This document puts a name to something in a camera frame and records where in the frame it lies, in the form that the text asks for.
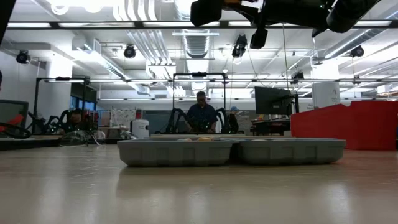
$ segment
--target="computer monitor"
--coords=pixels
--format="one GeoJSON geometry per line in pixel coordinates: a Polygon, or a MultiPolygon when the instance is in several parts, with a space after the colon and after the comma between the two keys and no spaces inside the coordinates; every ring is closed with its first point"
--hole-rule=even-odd
{"type": "Polygon", "coordinates": [[[254,87],[256,114],[291,115],[293,97],[290,91],[277,88],[254,87]]]}
{"type": "Polygon", "coordinates": [[[13,120],[17,115],[22,115],[24,119],[19,123],[19,127],[25,128],[26,117],[29,109],[29,103],[24,101],[0,100],[0,122],[7,123],[13,120]]]}

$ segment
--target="red panel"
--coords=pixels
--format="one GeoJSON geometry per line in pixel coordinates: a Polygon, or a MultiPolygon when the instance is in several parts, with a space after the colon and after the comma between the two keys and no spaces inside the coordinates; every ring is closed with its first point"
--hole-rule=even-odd
{"type": "Polygon", "coordinates": [[[353,101],[292,116],[292,135],[345,139],[347,149],[396,149],[398,103],[353,101]]]}

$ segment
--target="gray plastic bin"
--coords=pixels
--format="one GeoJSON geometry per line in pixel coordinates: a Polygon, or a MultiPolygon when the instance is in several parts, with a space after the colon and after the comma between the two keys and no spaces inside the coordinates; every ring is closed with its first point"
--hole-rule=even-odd
{"type": "Polygon", "coordinates": [[[249,164],[325,164],[341,159],[344,148],[337,139],[241,139],[239,157],[249,164]]]}
{"type": "Polygon", "coordinates": [[[210,166],[224,164],[233,143],[137,139],[119,141],[118,147],[120,159],[129,166],[210,166]]]}

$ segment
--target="blue shirt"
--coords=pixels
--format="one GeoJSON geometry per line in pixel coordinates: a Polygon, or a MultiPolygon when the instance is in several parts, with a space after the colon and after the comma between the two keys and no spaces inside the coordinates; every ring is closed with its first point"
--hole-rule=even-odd
{"type": "Polygon", "coordinates": [[[217,122],[216,110],[208,104],[203,108],[199,104],[192,105],[188,110],[187,116],[188,119],[194,119],[196,122],[209,122],[210,126],[217,122]]]}

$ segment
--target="white container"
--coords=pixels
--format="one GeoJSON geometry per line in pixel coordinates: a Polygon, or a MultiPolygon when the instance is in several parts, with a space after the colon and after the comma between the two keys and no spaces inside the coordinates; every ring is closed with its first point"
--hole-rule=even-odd
{"type": "Polygon", "coordinates": [[[143,119],[132,121],[132,134],[139,139],[149,138],[149,121],[143,119]]]}

